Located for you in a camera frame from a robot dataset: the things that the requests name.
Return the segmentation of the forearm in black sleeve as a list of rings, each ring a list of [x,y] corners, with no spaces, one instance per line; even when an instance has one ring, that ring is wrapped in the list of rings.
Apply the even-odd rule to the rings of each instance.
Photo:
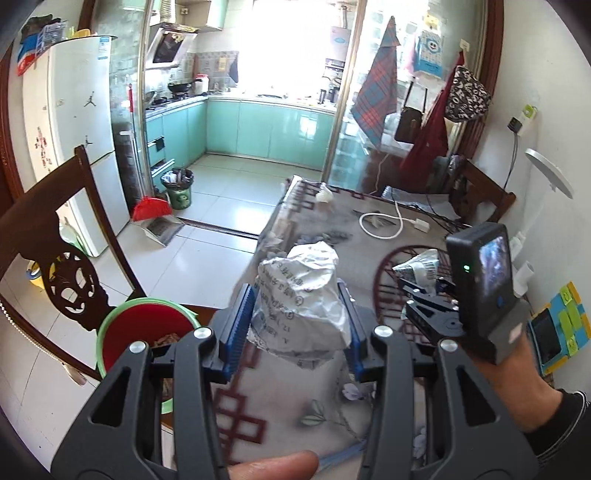
[[[537,457],[536,479],[590,478],[590,401],[582,391],[560,389],[554,416],[525,437]]]

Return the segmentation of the right hand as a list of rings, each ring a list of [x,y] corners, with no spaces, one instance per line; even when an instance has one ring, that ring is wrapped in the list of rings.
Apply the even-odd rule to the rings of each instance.
[[[470,357],[523,432],[537,430],[557,412],[563,394],[539,375],[526,334],[521,335],[513,352],[499,365],[475,354]]]

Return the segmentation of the left hand thumb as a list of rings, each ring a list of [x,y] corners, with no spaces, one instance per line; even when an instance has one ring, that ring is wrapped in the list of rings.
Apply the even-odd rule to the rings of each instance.
[[[231,466],[228,473],[231,480],[310,480],[319,464],[317,454],[301,451],[237,464]]]

